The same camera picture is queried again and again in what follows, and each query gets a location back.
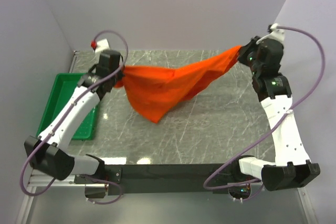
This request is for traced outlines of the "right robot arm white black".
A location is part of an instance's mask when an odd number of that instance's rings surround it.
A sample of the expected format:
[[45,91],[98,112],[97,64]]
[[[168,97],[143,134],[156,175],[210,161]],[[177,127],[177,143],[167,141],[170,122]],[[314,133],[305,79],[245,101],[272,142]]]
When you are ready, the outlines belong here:
[[292,91],[288,79],[279,71],[283,44],[258,36],[239,50],[238,61],[248,66],[252,85],[266,113],[275,147],[275,161],[241,157],[230,175],[241,182],[248,175],[258,178],[268,191],[301,188],[320,175],[301,140],[292,109]]

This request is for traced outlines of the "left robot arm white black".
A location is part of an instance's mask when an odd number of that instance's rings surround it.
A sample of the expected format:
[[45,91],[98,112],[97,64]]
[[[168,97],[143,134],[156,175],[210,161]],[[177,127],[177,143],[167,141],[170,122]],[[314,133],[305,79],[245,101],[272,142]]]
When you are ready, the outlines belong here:
[[66,151],[82,121],[123,77],[119,67],[122,60],[120,52],[103,50],[98,63],[80,77],[69,101],[51,124],[38,137],[30,136],[25,141],[25,151],[33,169],[57,180],[70,175],[86,175],[91,182],[99,183],[106,178],[102,159],[89,154],[71,156]]

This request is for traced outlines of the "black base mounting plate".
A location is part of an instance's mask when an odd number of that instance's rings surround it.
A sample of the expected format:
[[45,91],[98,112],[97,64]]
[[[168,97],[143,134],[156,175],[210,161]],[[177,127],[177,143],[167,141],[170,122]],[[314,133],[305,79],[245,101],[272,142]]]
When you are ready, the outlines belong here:
[[[206,191],[204,181],[216,171],[221,164],[141,164],[141,165],[106,165],[104,180],[114,182],[122,187],[124,194],[137,193],[192,193]],[[231,183],[253,179],[252,176],[239,172],[237,164],[229,165],[208,183],[208,186],[223,186]],[[105,195],[118,195],[116,186],[98,187],[95,182],[77,175],[76,185],[85,186],[87,198],[104,198]]]

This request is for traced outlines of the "orange t-shirt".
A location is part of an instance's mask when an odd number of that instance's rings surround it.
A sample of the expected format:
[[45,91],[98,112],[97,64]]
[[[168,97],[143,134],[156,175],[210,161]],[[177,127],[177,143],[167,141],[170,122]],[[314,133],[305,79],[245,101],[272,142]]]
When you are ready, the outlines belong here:
[[125,66],[115,88],[124,88],[133,109],[158,123],[177,104],[194,98],[236,63],[241,46],[180,68]]

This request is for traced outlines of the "green plastic tray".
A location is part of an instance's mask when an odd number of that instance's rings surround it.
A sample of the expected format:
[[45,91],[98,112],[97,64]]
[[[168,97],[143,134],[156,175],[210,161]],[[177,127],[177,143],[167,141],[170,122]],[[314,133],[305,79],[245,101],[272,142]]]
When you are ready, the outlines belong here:
[[[60,73],[56,75],[44,113],[36,133],[38,136],[56,118],[72,97],[75,87],[83,73]],[[73,140],[90,141],[94,139],[99,114],[99,106],[93,108],[76,130]]]

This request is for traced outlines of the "aluminium frame rail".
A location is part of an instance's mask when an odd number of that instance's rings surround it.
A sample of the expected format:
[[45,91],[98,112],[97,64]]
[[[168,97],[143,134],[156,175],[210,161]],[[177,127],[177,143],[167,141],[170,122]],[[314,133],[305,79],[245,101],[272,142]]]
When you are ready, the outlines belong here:
[[[38,187],[45,187],[48,185],[50,181],[51,181],[50,176],[43,175],[41,172],[37,170],[33,170],[29,178],[29,181],[28,181],[27,190],[30,193],[35,193]],[[75,176],[71,175],[65,180],[54,181],[51,186],[52,187],[84,187],[85,184],[75,184]],[[30,210],[33,205],[33,201],[34,201],[33,196],[24,196],[17,219],[15,221],[16,224],[22,224],[22,223],[27,222]]]

